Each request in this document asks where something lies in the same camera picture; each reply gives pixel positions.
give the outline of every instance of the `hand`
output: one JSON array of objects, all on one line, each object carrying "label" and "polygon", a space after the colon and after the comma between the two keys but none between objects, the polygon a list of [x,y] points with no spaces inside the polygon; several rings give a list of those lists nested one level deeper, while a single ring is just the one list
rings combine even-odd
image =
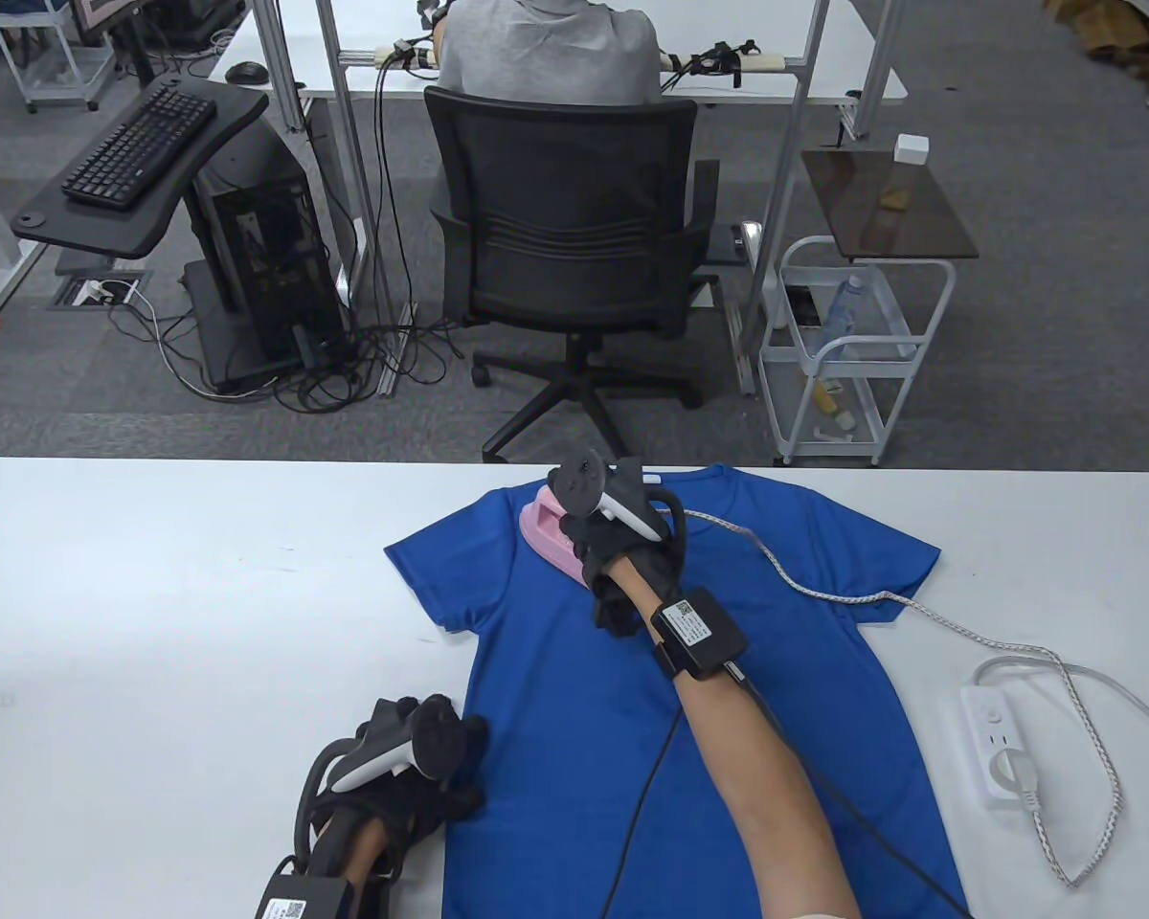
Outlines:
[{"label": "hand", "polygon": [[[464,721],[468,752],[462,773],[477,767],[488,739],[486,719],[470,716]],[[321,794],[308,819],[316,832],[322,828],[346,833],[346,876],[356,886],[356,874],[363,875],[363,882],[368,874],[387,882],[400,879],[409,849],[444,823],[468,819],[484,804],[486,796],[475,785],[434,782],[409,766],[400,774],[379,775],[352,791]]]},{"label": "hand", "polygon": [[637,590],[631,589],[639,579],[661,598],[679,594],[684,540],[669,535],[653,542],[622,520],[609,520],[602,513],[583,518],[568,515],[558,526],[574,543],[574,555],[583,562],[583,580],[595,595],[595,625],[600,630],[617,638],[639,631],[643,621],[632,600]]}]

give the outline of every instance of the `computer mouse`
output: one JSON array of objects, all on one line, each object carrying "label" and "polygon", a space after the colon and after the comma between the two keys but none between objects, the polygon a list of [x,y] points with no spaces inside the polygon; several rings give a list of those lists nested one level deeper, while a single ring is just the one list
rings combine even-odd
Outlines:
[{"label": "computer mouse", "polygon": [[225,83],[234,86],[263,86],[268,83],[268,67],[253,60],[242,61],[225,71]]}]

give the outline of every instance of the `floor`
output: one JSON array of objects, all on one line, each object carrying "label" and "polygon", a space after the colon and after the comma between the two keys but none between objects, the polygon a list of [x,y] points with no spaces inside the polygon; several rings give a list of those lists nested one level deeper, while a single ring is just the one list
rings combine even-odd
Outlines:
[{"label": "floor", "polygon": [[[876,25],[877,0],[858,0]],[[1087,61],[1038,0],[908,0],[897,49],[910,91],[881,111],[877,147],[899,130],[933,139],[931,164],[982,257],[962,267],[958,295],[916,383],[886,456],[890,468],[1147,469],[1149,471],[1149,113],[1143,88]],[[13,209],[131,98],[124,79],[102,110],[32,117],[0,79],[0,202]],[[766,195],[784,111],[703,114],[697,154],[723,162],[720,215],[755,216]],[[424,209],[438,153],[421,103],[387,106],[395,192],[418,298],[440,294],[440,241]],[[809,146],[833,140],[819,113]],[[369,141],[365,148],[370,148]],[[823,229],[797,188],[789,233]],[[176,283],[199,256],[185,222],[148,260],[146,292],[163,316],[186,310]],[[45,256],[6,307],[0,330],[0,455],[466,461],[535,386],[496,377],[475,389],[466,363],[438,385],[402,381],[395,399],[334,416],[273,403],[218,406],[168,376],[149,345],[101,312],[45,309],[57,280]],[[745,278],[727,279],[739,292]],[[910,293],[925,288],[919,280]],[[545,335],[487,327],[457,332],[478,346],[557,354]],[[193,338],[180,348],[195,348]],[[770,464],[762,406],[733,392],[715,316],[685,341],[614,342],[610,354],[696,373],[699,411],[676,402],[614,403],[650,463]],[[422,372],[439,371],[426,357]],[[556,411],[509,448],[545,463],[597,442],[574,410]]]}]

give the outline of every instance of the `blue t-shirt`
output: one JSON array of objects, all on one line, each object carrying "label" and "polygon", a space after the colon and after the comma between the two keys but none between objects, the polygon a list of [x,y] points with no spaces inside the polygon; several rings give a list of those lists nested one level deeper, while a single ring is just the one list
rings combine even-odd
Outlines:
[{"label": "blue t-shirt", "polygon": [[[748,526],[799,584],[839,595],[911,595],[940,551],[815,491],[737,469],[670,473],[688,509]],[[592,595],[535,555],[519,512],[540,482],[492,491],[387,548],[426,613],[479,636],[465,709],[491,723],[486,805],[447,831],[446,919],[596,919],[631,816],[679,709],[646,632],[592,624]],[[684,586],[716,596],[749,636],[742,669],[792,743],[895,845],[964,902],[954,855],[897,693],[856,623],[893,601],[842,607],[786,587],[758,548],[689,518]],[[818,789],[869,919],[950,908]],[[610,917],[758,917],[727,806],[680,723],[634,832]]]}]

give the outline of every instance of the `keyboard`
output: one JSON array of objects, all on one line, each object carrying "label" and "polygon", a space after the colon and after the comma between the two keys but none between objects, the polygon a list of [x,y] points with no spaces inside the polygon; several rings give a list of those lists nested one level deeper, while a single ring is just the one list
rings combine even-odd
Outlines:
[{"label": "keyboard", "polygon": [[77,201],[126,210],[215,115],[215,101],[160,86],[90,150],[60,187]]}]

